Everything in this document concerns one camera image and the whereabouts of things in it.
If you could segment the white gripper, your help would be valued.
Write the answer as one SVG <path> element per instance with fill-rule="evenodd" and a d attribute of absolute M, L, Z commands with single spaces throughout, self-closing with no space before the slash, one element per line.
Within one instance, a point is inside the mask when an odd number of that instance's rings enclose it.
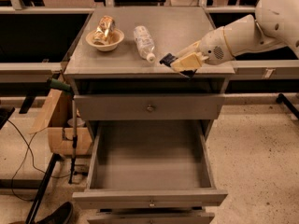
<path fill-rule="evenodd" d="M 201 41 L 196 41 L 177 52 L 176 57 L 184 68 L 191 70 L 197 70 L 205 61 L 218 65 L 234 58 L 225 40 L 224 27 L 209 32 Z"/>

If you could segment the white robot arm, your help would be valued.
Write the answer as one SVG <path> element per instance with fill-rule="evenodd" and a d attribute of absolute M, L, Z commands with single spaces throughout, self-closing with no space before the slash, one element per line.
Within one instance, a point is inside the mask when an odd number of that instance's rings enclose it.
<path fill-rule="evenodd" d="M 299 0 L 260 0 L 247 15 L 204 35 L 174 56 L 170 67 L 194 72 L 203 64 L 218 65 L 244 53 L 284 45 L 299 55 Z"/>

